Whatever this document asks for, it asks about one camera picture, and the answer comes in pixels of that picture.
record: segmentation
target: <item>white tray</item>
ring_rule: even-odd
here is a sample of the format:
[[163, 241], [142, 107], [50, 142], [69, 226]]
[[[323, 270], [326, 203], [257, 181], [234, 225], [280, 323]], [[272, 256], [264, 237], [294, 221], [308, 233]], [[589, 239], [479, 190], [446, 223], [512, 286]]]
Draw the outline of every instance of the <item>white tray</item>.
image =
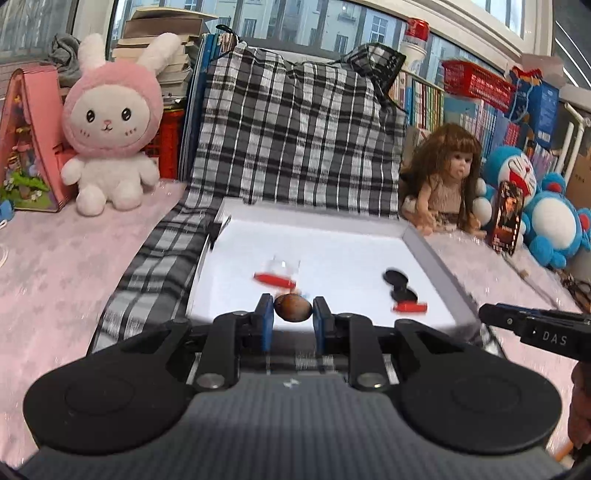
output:
[[[297, 288], [311, 301], [323, 296], [333, 313], [354, 312], [375, 325], [393, 326], [411, 318], [451, 335], [468, 337], [478, 329], [475, 306], [425, 240], [407, 222], [226, 199], [218, 220], [232, 219], [214, 248], [209, 239], [191, 288], [187, 317], [211, 323], [227, 312], [252, 311], [263, 293], [276, 291], [253, 275], [278, 256], [299, 260]], [[385, 270], [408, 277], [425, 314], [392, 311]], [[274, 330], [313, 333], [312, 319], [290, 323], [275, 315]]]

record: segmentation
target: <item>plaid fabric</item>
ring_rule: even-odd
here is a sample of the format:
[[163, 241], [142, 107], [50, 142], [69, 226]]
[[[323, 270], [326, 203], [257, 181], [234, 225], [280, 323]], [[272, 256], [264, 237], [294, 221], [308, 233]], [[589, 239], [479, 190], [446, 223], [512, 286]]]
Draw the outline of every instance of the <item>plaid fabric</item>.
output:
[[131, 262], [89, 350], [184, 317], [224, 196], [397, 215], [405, 114], [384, 92], [403, 61], [370, 44], [338, 63], [288, 64], [245, 43], [213, 61], [191, 182]]

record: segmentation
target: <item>red plastic basket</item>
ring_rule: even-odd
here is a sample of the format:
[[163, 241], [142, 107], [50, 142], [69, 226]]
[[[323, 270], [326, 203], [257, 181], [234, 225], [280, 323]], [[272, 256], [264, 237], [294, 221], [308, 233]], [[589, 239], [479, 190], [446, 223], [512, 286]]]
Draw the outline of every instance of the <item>red plastic basket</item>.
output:
[[160, 128], [143, 152], [158, 159], [162, 179], [178, 179], [178, 142], [183, 127], [184, 110], [165, 110]]
[[452, 95], [479, 98], [507, 113], [515, 87], [498, 75], [466, 60], [446, 60], [443, 89]]

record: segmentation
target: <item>pink blanket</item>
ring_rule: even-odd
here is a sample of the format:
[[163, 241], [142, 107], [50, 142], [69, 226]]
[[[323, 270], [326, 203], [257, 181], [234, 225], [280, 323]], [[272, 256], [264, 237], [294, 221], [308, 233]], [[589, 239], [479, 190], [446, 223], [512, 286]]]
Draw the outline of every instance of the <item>pink blanket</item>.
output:
[[[183, 185], [162, 182], [132, 212], [108, 209], [81, 218], [73, 205], [61, 213], [18, 212], [0, 231], [9, 248], [0, 268], [0, 459], [18, 466], [35, 451], [22, 417], [22, 399], [39, 376], [86, 354], [109, 295], [156, 223], [178, 201]], [[550, 306], [490, 249], [461, 233], [429, 242], [478, 303]], [[574, 310], [568, 294], [527, 251], [515, 256], [520, 268]], [[519, 343], [498, 332], [509, 357], [546, 375], [563, 398], [563, 418], [549, 448], [566, 442], [573, 362]]]

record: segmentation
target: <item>human hand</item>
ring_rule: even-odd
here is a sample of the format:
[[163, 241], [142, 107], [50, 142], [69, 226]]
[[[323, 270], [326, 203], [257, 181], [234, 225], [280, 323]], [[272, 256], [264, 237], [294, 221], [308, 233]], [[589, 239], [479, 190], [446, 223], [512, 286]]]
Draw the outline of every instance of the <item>human hand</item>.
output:
[[435, 228], [437, 222], [435, 220], [435, 215], [433, 215], [433, 212], [430, 212], [429, 210], [417, 209], [417, 215], [422, 226], [433, 229]]
[[580, 449], [591, 442], [591, 395], [585, 391], [591, 390], [591, 364], [579, 362], [571, 374], [573, 381], [573, 397], [569, 413], [569, 438], [574, 446]]

